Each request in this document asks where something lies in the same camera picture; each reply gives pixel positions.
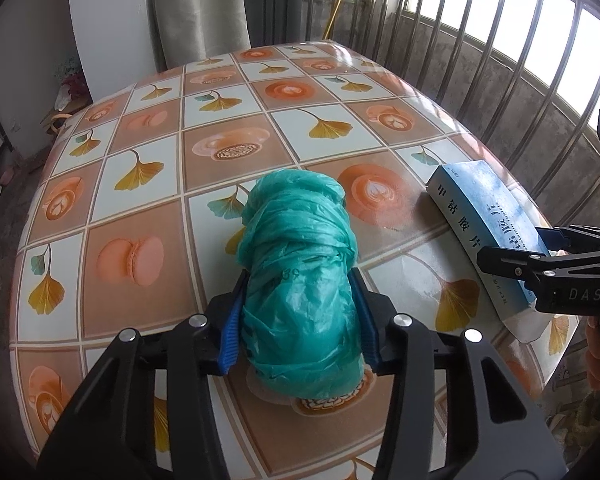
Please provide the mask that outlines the blue white medicine box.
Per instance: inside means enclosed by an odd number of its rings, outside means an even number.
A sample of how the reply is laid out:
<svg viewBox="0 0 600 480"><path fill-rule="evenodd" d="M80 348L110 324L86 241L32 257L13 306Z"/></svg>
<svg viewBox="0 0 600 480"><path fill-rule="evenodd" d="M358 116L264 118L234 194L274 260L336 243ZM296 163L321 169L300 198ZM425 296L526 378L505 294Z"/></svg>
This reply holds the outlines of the blue white medicine box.
<svg viewBox="0 0 600 480"><path fill-rule="evenodd" d="M434 170L427 192L438 206L472 263L485 247L550 252L528 214L483 160L453 162ZM504 326L523 344L535 341L550 316L535 310L535 296L514 278L478 270Z"/></svg>

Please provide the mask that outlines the teal plastic bag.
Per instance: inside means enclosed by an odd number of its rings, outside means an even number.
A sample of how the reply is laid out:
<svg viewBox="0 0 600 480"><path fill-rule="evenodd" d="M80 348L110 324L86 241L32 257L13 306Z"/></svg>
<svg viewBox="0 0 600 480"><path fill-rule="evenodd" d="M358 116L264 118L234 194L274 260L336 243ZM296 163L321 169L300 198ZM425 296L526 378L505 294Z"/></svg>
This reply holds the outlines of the teal plastic bag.
<svg viewBox="0 0 600 480"><path fill-rule="evenodd" d="M318 172L271 172L249 193L242 224L242 343L254 372L282 396L352 392L364 363L348 280L358 242L343 187Z"/></svg>

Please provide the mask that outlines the white green fluffy garment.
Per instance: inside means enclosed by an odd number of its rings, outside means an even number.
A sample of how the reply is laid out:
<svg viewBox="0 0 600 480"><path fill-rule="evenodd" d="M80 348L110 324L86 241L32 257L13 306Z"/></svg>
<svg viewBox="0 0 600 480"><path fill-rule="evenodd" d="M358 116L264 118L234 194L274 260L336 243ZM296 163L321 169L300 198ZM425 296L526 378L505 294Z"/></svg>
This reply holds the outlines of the white green fluffy garment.
<svg viewBox="0 0 600 480"><path fill-rule="evenodd" d="M600 391L587 382L547 388L541 408L562 458L572 469L600 436Z"/></svg>

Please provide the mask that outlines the metal balcony railing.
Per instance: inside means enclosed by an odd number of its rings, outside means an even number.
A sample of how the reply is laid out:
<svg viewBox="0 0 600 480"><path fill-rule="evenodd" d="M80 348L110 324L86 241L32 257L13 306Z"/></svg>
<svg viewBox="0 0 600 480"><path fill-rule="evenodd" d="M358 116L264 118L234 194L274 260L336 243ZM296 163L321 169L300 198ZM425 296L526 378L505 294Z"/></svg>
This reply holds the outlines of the metal balcony railing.
<svg viewBox="0 0 600 480"><path fill-rule="evenodd" d="M334 0L302 0L321 39ZM538 200L600 200L600 0L342 0L329 38L406 78Z"/></svg>

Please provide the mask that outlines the patterned vinyl tablecloth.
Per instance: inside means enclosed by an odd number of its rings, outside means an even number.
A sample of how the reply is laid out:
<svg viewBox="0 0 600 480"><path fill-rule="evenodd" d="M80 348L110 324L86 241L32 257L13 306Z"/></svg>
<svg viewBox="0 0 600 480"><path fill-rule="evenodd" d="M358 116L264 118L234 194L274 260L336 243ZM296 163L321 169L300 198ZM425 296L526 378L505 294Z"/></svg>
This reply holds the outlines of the patterned vinyl tablecloth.
<svg viewBox="0 0 600 480"><path fill-rule="evenodd" d="M538 396L578 322L558 316L522 344L498 319L425 192L437 166L474 159L544 223L459 122L334 44L193 62L70 119L35 193L12 288L12 369L32 446L44 446L119 330L169 328L230 289L242 208L258 177L287 167L343 186L368 284L430 326L478 328Z"/></svg>

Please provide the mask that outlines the dark grey cabinet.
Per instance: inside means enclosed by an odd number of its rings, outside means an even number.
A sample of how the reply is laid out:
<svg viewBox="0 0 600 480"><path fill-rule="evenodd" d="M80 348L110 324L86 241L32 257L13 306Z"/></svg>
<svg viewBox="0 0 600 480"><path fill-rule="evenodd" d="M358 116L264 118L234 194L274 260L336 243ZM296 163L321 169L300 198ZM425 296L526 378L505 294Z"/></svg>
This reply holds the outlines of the dark grey cabinet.
<svg viewBox="0 0 600 480"><path fill-rule="evenodd" d="M302 0L244 0L251 47L301 40Z"/></svg>

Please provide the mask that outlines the grey curtain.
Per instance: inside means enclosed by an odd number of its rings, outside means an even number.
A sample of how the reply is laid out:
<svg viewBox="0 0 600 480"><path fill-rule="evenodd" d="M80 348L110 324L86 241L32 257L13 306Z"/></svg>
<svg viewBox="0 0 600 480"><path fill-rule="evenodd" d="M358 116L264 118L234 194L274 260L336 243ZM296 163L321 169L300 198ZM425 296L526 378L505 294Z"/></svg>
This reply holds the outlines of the grey curtain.
<svg viewBox="0 0 600 480"><path fill-rule="evenodd" d="M151 0L169 68L251 47L244 0Z"/></svg>

